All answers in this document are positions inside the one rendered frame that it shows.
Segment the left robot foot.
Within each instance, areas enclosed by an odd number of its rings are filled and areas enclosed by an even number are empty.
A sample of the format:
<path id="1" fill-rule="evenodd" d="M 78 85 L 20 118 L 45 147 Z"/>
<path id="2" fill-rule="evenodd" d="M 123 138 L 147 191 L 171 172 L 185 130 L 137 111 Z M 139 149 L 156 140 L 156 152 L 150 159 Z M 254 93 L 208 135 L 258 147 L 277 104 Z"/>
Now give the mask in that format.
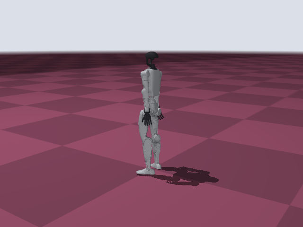
<path id="1" fill-rule="evenodd" d="M 145 175 L 145 174 L 150 174 L 150 175 L 154 175 L 155 174 L 155 170 L 152 168 L 152 169 L 149 169 L 147 170 L 147 168 L 143 169 L 143 170 L 138 170 L 136 171 L 137 174 L 142 174 L 142 175 Z"/>

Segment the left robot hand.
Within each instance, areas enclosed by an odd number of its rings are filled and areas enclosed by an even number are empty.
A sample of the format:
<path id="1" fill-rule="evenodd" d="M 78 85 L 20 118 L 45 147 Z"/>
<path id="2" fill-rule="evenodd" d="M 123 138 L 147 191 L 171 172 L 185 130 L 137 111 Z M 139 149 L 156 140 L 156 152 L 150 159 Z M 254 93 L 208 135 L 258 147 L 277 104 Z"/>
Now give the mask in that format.
<path id="1" fill-rule="evenodd" d="M 150 122 L 151 122 L 151 124 L 152 124 L 152 121 L 151 121 L 151 116 L 150 116 L 150 108 L 149 108 L 149 112 L 145 112 L 145 109 L 144 109 L 144 113 L 145 113 L 145 115 L 144 115 L 144 117 L 143 117 L 143 119 L 142 119 L 142 122 L 143 122 L 143 120 L 144 120 L 144 125 L 146 125 L 146 123 L 147 123 L 147 126 L 148 126 L 148 123 L 149 123 L 149 125 L 150 125 Z M 149 121 L 150 120 L 150 121 Z"/>

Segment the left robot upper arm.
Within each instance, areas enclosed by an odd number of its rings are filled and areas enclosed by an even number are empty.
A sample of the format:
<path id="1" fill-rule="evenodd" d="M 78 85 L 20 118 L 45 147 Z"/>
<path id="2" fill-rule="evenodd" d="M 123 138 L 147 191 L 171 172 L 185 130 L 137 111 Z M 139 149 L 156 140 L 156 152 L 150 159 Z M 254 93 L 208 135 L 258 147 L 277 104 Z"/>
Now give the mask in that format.
<path id="1" fill-rule="evenodd" d="M 144 89 L 149 92 L 149 82 L 148 82 L 148 77 L 149 77 L 149 70 L 145 70 L 141 72 L 141 78 L 142 78 L 142 84 L 144 86 Z"/>

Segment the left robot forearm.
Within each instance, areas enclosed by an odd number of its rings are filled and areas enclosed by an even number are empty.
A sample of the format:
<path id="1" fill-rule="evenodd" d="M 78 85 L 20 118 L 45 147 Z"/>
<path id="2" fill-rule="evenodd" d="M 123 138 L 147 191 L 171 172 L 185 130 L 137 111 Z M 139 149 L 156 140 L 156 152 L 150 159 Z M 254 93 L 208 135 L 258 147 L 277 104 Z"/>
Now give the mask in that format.
<path id="1" fill-rule="evenodd" d="M 146 89 L 143 89 L 142 90 L 142 95 L 143 95 L 143 102 L 144 102 L 144 109 L 145 109 L 145 112 L 149 112 L 149 94 L 147 92 Z"/>

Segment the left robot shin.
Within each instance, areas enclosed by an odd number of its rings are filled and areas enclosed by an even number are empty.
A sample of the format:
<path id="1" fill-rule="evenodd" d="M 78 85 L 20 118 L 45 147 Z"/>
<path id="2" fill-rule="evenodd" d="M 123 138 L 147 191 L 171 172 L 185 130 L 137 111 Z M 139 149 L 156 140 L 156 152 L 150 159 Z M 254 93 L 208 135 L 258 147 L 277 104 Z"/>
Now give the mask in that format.
<path id="1" fill-rule="evenodd" d="M 152 141 L 146 139 L 143 144 L 143 154 L 146 163 L 147 170 L 151 169 L 151 158 L 152 158 Z"/>

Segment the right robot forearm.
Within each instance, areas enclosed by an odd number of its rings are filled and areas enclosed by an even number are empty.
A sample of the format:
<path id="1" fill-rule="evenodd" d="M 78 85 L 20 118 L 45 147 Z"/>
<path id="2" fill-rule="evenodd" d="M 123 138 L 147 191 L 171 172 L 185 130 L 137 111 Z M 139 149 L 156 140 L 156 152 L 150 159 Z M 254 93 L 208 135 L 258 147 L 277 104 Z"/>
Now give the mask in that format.
<path id="1" fill-rule="evenodd" d="M 158 96 L 154 96 L 154 99 L 156 100 L 156 103 L 158 103 L 158 107 L 159 107 L 159 96 L 160 96 L 160 93 Z"/>

